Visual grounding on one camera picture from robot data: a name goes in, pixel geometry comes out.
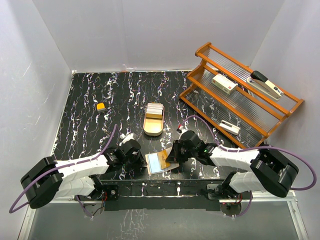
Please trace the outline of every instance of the white box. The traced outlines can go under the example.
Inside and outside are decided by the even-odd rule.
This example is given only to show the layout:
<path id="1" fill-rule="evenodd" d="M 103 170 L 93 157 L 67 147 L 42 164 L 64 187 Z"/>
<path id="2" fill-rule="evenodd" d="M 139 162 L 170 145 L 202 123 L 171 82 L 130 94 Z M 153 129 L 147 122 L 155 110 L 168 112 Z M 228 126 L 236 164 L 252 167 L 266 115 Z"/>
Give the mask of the white box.
<path id="1" fill-rule="evenodd" d="M 228 78 L 226 78 L 220 73 L 218 73 L 212 78 L 212 83 L 228 95 L 230 95 L 237 87 L 237 84 L 230 81 Z"/>
<path id="2" fill-rule="evenodd" d="M 241 130 L 240 127 L 233 125 L 230 122 L 227 122 L 225 120 L 221 120 L 221 123 L 219 124 L 219 126 L 222 127 L 224 130 L 226 130 L 227 132 L 234 135 L 238 135 L 239 131 Z"/>

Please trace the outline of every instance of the glass panel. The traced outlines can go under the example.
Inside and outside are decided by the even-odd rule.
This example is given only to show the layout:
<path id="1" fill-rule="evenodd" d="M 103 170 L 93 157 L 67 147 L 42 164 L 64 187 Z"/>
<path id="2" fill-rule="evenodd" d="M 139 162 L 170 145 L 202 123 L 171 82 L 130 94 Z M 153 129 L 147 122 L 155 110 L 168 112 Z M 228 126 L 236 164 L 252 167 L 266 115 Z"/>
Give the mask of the glass panel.
<path id="1" fill-rule="evenodd" d="M 213 50 L 212 48 L 207 48 L 205 51 L 202 52 L 205 56 L 228 70 L 230 73 L 236 75 L 238 78 L 240 78 L 242 81 L 246 82 L 247 78 L 250 77 L 250 72 L 248 72 L 246 69 L 242 68 L 238 64 L 234 63 L 233 61 L 229 60 L 227 57 L 221 55 L 217 51 Z M 260 97 L 253 94 L 256 99 L 261 99 Z M 277 104 L 281 105 L 287 110 L 291 110 L 296 102 L 293 101 L 291 98 L 287 97 L 286 95 L 283 95 L 278 101 L 276 101 Z M 265 103 L 269 107 L 271 107 L 273 110 L 275 110 L 278 113 L 281 113 L 280 111 L 276 110 L 273 106 L 269 105 L 268 103 Z"/>
<path id="2" fill-rule="evenodd" d="M 239 135 L 234 135 L 234 137 L 245 147 L 254 147 L 263 137 L 248 123 L 243 121 L 201 88 L 197 87 L 185 97 L 216 123 L 219 124 L 221 120 L 225 120 L 240 127 L 241 130 Z"/>
<path id="3" fill-rule="evenodd" d="M 255 104 L 253 101 L 251 101 L 249 98 L 247 98 L 237 90 L 234 90 L 230 95 L 226 94 L 223 90 L 212 84 L 212 78 L 214 76 L 214 74 L 205 69 L 203 74 L 196 74 L 194 78 L 199 83 L 206 86 L 211 92 L 221 98 L 224 102 L 231 105 L 245 117 L 262 128 L 264 131 L 268 132 L 279 121 L 273 115 Z"/>
<path id="4" fill-rule="evenodd" d="M 87 209 L 94 212 L 99 207 L 97 204 Z M 90 221 L 89 217 L 84 218 L 76 203 L 50 203 L 36 210 L 28 239 L 299 239 L 286 201 L 254 201 L 249 211 L 236 219 L 205 209 L 127 209 L 99 213 Z"/>

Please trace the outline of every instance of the cable connector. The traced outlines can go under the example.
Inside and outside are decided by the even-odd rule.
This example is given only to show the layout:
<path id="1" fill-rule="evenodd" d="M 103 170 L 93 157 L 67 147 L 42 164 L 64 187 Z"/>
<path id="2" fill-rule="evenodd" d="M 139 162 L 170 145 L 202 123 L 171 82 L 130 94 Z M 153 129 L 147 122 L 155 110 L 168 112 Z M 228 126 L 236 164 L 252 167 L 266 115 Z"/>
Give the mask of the cable connector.
<path id="1" fill-rule="evenodd" d="M 182 133 L 182 125 L 181 124 L 179 124 L 179 126 L 178 126 L 178 128 L 176 129 L 176 131 L 178 132 L 178 133 Z"/>

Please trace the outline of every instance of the small box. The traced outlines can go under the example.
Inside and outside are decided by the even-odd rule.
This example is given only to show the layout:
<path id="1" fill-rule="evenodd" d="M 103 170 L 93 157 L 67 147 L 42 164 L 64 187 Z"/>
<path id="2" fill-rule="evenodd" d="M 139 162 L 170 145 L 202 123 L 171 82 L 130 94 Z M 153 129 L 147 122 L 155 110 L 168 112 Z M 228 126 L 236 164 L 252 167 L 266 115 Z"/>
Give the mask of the small box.
<path id="1" fill-rule="evenodd" d="M 101 102 L 96 105 L 96 110 L 98 113 L 103 113 L 106 111 L 105 105 Z"/>
<path id="2" fill-rule="evenodd" d="M 162 119 L 164 106 L 160 103 L 148 103 L 145 110 L 145 117 L 151 119 Z"/>
<path id="3" fill-rule="evenodd" d="M 231 124 L 230 122 L 227 122 L 225 120 L 221 120 L 221 123 L 219 124 L 220 127 L 222 127 L 224 130 L 227 132 L 234 134 L 234 135 L 239 135 L 239 131 L 241 130 L 240 127 Z"/>
<path id="4" fill-rule="evenodd" d="M 230 81 L 228 78 L 218 73 L 212 78 L 212 83 L 222 91 L 230 95 L 237 87 L 237 84 Z"/>

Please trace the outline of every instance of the small yellow block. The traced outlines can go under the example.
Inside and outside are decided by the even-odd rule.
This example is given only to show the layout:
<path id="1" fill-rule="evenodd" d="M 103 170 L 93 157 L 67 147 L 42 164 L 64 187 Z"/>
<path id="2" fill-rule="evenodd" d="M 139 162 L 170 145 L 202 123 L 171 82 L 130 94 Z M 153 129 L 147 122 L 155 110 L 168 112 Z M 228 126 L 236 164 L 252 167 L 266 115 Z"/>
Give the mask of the small yellow block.
<path id="1" fill-rule="evenodd" d="M 96 109 L 97 109 L 98 113 L 102 113 L 102 112 L 106 111 L 105 105 L 102 102 L 98 103 L 96 105 Z"/>

